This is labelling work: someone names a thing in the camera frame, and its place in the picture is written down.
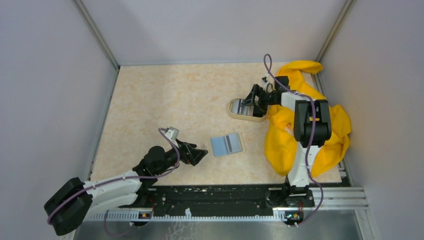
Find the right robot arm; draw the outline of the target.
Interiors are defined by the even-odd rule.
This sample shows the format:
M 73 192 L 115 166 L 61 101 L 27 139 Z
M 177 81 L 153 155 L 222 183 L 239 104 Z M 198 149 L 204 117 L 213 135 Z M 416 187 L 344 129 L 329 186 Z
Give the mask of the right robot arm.
M 264 117 L 269 106 L 286 107 L 294 113 L 292 134 L 297 150 L 281 199 L 287 206 L 295 206 L 301 194 L 308 192 L 313 163 L 332 135 L 329 103 L 291 90 L 287 76 L 277 76 L 274 83 L 263 77 L 261 85 L 254 84 L 247 97 L 238 100 L 237 114 Z

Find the beige card holder wallet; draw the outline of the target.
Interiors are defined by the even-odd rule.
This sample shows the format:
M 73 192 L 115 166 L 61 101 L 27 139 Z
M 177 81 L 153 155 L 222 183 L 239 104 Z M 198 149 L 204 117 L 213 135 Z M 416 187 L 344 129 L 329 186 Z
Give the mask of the beige card holder wallet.
M 245 151 L 242 136 L 238 132 L 211 137 L 209 143 L 214 157 L 224 157 Z

